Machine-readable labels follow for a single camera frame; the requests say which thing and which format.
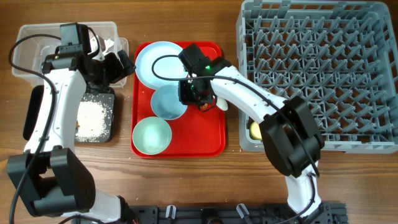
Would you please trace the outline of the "yellow plastic cup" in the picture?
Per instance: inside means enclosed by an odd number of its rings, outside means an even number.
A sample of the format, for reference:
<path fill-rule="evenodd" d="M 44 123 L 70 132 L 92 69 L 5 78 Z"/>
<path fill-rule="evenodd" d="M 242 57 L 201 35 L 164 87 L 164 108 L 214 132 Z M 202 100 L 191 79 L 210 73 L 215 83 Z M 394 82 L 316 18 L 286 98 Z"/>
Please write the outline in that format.
<path fill-rule="evenodd" d="M 252 122 L 249 127 L 250 137 L 254 140 L 262 141 L 262 134 L 259 125 L 256 122 Z"/>

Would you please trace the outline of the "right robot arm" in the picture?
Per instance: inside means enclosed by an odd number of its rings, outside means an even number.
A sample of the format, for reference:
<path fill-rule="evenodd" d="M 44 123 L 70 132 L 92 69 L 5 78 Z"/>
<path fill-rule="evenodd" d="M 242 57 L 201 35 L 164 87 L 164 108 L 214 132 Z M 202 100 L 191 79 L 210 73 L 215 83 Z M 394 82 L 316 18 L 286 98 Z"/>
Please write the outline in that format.
<path fill-rule="evenodd" d="M 183 104 L 204 104 L 211 95 L 223 98 L 246 113 L 260 128 L 268 160 L 285 177 L 288 206 L 301 218 L 321 204 L 316 178 L 325 142 L 308 103 L 288 100 L 254 84 L 223 57 L 210 59 L 197 44 L 178 55 L 189 78 L 180 81 Z"/>

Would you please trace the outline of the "large light blue plate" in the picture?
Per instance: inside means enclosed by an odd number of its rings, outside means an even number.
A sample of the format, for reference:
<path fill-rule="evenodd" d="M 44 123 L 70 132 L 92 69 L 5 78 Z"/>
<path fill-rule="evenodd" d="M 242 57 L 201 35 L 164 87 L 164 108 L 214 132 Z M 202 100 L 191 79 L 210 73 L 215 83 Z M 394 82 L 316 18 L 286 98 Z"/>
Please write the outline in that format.
<path fill-rule="evenodd" d="M 136 57 L 136 76 L 146 87 L 156 90 L 164 85 L 178 85 L 178 81 L 167 81 L 157 78 L 152 73 L 153 62 L 164 55 L 172 57 L 162 58 L 155 63 L 156 74 L 164 78 L 186 78 L 188 72 L 184 70 L 178 54 L 181 46 L 167 41 L 154 42 L 144 47 Z"/>

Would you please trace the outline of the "white rice pile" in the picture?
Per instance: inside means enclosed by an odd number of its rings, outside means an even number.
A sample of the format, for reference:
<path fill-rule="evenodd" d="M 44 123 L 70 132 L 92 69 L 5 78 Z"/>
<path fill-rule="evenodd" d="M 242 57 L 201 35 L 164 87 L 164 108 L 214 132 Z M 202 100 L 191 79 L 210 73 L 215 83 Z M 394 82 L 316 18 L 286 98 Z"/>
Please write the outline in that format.
<path fill-rule="evenodd" d="M 81 102 L 77 114 L 80 127 L 76 131 L 75 139 L 78 142 L 99 142 L 105 138 L 109 134 L 106 130 L 106 113 L 106 107 L 99 102 Z"/>

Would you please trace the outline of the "light green bowl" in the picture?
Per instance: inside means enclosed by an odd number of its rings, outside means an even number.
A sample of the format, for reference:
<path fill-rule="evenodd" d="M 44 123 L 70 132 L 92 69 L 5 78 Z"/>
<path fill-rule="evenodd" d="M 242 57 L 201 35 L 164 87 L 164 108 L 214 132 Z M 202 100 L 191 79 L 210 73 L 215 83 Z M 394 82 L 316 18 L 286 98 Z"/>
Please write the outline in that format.
<path fill-rule="evenodd" d="M 132 132 L 135 148 L 149 156 L 165 151 L 172 140 L 172 130 L 164 119 L 151 116 L 139 121 Z"/>

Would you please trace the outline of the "small light blue bowl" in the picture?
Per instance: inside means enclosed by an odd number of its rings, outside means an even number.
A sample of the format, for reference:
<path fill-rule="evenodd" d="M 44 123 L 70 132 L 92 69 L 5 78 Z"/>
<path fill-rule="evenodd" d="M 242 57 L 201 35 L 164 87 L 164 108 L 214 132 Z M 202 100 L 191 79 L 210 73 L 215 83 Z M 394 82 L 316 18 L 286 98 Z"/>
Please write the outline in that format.
<path fill-rule="evenodd" d="M 154 114 L 165 120 L 181 117 L 188 106 L 179 100 L 178 86 L 165 85 L 157 89 L 151 98 L 150 106 Z"/>

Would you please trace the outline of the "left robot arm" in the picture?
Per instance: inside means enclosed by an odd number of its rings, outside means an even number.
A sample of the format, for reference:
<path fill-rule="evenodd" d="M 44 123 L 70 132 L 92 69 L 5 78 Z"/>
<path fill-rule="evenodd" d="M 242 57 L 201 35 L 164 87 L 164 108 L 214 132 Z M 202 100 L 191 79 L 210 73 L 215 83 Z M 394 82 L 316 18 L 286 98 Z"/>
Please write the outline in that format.
<path fill-rule="evenodd" d="M 128 54 L 93 50 L 92 28 L 79 23 L 60 26 L 60 46 L 47 55 L 39 77 L 44 86 L 35 126 L 24 152 L 8 159 L 6 170 L 15 186 L 13 201 L 21 200 L 33 217 L 61 217 L 95 223 L 138 223 L 123 197 L 95 187 L 94 178 L 77 158 L 75 125 L 87 90 L 109 91 L 134 73 Z"/>

